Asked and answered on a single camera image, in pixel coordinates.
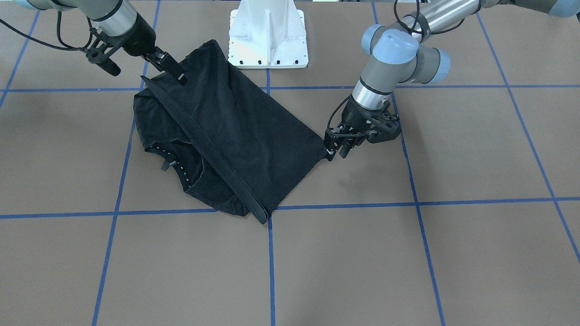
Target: light blue cap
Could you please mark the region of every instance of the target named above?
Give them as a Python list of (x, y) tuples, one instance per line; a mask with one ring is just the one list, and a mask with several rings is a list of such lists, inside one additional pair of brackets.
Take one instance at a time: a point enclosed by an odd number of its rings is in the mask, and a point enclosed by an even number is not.
[(372, 37), (375, 36), (376, 31), (383, 26), (384, 25), (381, 24), (374, 24), (373, 26), (367, 28), (367, 30), (362, 35), (361, 46), (364, 52), (366, 52), (368, 55), (371, 55)]
[(580, 12), (580, 0), (558, 0), (550, 9), (550, 16), (572, 17)]
[(38, 8), (31, 5), (30, 2), (28, 2), (26, 0), (12, 0), (12, 1), (14, 1), (15, 3), (18, 3), (21, 7), (24, 7), (26, 9), (38, 10)]
[(449, 57), (449, 55), (447, 54), (447, 52), (437, 49), (437, 51), (439, 51), (439, 68), (437, 69), (437, 72), (435, 73), (435, 77), (433, 77), (433, 79), (431, 79), (430, 82), (428, 82), (427, 84), (430, 84), (432, 82), (440, 82), (442, 80), (445, 79), (445, 77), (447, 77), (447, 75), (449, 74), (449, 70), (451, 69), (451, 58)]
[(386, 30), (372, 50), (372, 55), (388, 64), (404, 64), (417, 55), (419, 42), (399, 30)]

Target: white plastic bracket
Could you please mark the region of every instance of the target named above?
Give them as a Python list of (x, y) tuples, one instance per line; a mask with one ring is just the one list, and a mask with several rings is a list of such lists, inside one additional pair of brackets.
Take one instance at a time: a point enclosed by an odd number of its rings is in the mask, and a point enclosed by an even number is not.
[(304, 12), (292, 0), (242, 0), (230, 14), (228, 61), (241, 69), (306, 67)]

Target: folded garment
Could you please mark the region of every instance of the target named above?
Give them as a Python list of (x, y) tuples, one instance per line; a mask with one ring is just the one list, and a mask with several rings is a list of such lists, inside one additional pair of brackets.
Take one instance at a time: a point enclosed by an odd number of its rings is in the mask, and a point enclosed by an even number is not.
[(264, 224), (324, 158), (322, 138), (227, 62), (215, 40), (181, 63), (189, 81), (142, 77), (133, 109), (146, 152), (165, 158), (183, 190)]

